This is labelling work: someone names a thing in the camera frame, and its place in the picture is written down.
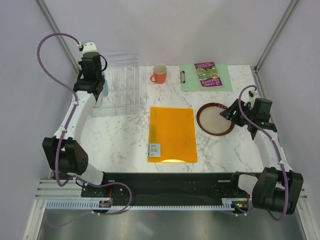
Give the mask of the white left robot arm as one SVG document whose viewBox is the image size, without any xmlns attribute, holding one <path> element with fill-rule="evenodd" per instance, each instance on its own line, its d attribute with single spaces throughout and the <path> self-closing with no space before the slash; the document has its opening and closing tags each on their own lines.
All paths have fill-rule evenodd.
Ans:
<svg viewBox="0 0 320 240">
<path fill-rule="evenodd" d="M 99 197 L 106 196 L 110 185 L 103 180 L 103 172 L 89 163 L 81 146 L 82 131 L 91 110 L 96 105 L 105 84 L 102 56 L 97 50 L 84 51 L 79 65 L 81 71 L 73 86 L 69 109 L 53 137 L 46 137 L 42 147 L 49 167 L 58 173 L 77 176 L 93 184 L 92 191 Z"/>
</svg>

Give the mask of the cream leaf pattern plate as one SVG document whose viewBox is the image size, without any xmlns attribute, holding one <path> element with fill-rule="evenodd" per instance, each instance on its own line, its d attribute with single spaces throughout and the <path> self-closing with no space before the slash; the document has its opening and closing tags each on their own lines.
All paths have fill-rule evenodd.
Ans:
<svg viewBox="0 0 320 240">
<path fill-rule="evenodd" d="M 106 97 L 108 96 L 109 94 L 109 87 L 108 87 L 108 82 L 107 80 L 105 79 L 105 77 L 103 77 L 103 88 L 102 88 L 102 91 L 100 92 L 99 94 L 99 97 L 97 99 L 97 102 L 95 104 L 95 107 L 98 108 L 100 107 L 100 105 L 102 104 L 102 101 L 103 101 L 103 97 Z"/>
</svg>

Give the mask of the brown rimmed plate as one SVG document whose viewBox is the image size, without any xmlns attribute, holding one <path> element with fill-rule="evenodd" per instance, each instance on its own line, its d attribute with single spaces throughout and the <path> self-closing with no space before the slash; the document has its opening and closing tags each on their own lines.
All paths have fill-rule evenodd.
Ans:
<svg viewBox="0 0 320 240">
<path fill-rule="evenodd" d="M 212 136 L 224 136 L 229 134 L 235 127 L 230 120 L 220 115 L 228 107 L 216 102 L 211 102 L 199 108 L 196 114 L 198 126 L 207 134 Z"/>
</svg>

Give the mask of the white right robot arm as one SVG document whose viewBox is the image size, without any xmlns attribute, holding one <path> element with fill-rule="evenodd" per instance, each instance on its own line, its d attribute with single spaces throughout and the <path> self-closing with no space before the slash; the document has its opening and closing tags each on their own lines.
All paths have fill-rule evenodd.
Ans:
<svg viewBox="0 0 320 240">
<path fill-rule="evenodd" d="M 233 124 L 246 126 L 256 144 L 263 163 L 259 176 L 251 173 L 233 174 L 229 191 L 235 197 L 251 196 L 257 209 L 277 212 L 282 216 L 295 212 L 304 179 L 289 166 L 281 151 L 278 130 L 270 120 L 272 101 L 254 97 L 245 103 L 236 99 L 220 115 Z"/>
</svg>

